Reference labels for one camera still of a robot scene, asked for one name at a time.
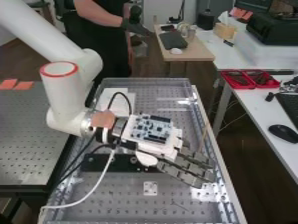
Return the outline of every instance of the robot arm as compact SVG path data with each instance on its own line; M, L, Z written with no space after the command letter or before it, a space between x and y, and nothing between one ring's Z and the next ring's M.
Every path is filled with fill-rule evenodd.
M103 143L120 142L134 151L141 164L200 188L213 182L214 161L189 150L182 130L168 118L130 115L118 118L113 129L92 127L97 111L84 106L88 85L103 69L100 55L80 47L55 29L21 0L0 0L3 25L49 61L40 69L51 108L48 126L76 136L91 136Z
M91 134L93 112L84 102L103 69L100 55L83 50L21 0L0 0L0 25L52 62L40 70L51 104L48 126L76 136Z

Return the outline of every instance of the red ring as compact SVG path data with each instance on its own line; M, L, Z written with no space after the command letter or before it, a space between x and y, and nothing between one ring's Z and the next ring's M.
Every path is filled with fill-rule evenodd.
M75 66L75 68L73 68L73 70L71 71L71 72L68 72L68 73L65 73L65 74L63 74L63 75L51 75L51 74L48 74L47 72L45 72L45 67L48 66L48 65L51 65L51 64L55 64L55 63L69 63L69 64L72 64L73 66ZM79 67L77 67L77 65L75 64L75 63L72 63L72 62L69 62L69 61L56 61L56 62L51 62L51 63L48 63L48 64L45 64L41 68L40 68L40 73L41 73L41 75L44 75L44 76L47 76L47 77L51 77L51 78L63 78L63 77L67 77L67 76L71 76L71 75L73 75L76 72L77 72L77 70L79 70Z

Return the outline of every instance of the table with holes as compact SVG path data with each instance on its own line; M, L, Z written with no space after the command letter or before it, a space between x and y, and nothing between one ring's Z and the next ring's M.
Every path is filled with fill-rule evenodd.
M172 118L184 129L192 150L198 149L208 117L202 102L188 79L105 79L93 107L105 88L128 88L136 93L134 114L144 112ZM87 139L77 139L76 156ZM93 142L91 150L99 145ZM77 206L47 210L48 224L76 223L246 223L221 152L208 125L204 153L214 158L217 182L194 189L166 174L149 172L108 172L91 197ZM53 192L48 204L61 205L81 199L100 177L99 172L77 170Z
M48 108L41 82L27 91L0 91L0 194L24 196L27 204L47 195L69 140L47 126Z

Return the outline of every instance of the cardboard box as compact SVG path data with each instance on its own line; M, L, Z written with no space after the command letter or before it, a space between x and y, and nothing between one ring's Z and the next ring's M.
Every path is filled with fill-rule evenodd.
M236 27L226 26L224 23L217 23L214 27L214 33L220 38L225 40L233 39L236 33Z

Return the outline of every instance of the red device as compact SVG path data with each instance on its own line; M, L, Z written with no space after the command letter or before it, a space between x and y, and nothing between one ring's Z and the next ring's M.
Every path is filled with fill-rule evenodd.
M225 70L221 72L221 76L234 89L254 89L256 83L240 70Z
M279 88L281 83L262 70L245 70L245 74L254 81L256 87L261 89Z

